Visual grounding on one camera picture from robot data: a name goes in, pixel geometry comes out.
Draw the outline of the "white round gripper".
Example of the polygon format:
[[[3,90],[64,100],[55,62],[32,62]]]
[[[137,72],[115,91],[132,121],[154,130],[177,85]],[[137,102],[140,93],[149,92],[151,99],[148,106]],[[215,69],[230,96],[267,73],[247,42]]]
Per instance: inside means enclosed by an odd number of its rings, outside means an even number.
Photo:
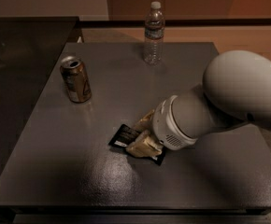
[[[186,135],[174,119],[173,103],[177,98],[173,95],[162,101],[155,111],[151,110],[133,126],[141,134],[126,148],[129,154],[136,158],[156,157],[162,154],[164,146],[180,150],[195,144],[196,139]],[[151,124],[157,138],[149,131]]]

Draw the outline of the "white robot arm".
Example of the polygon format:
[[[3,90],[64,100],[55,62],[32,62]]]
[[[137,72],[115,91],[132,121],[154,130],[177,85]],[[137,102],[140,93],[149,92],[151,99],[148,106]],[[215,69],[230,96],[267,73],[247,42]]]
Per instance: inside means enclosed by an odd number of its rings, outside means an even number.
[[[135,126],[139,136],[126,151],[156,157],[179,150],[209,133],[253,124],[271,131],[271,61],[245,51],[227,51],[207,66],[202,82],[162,101]]]

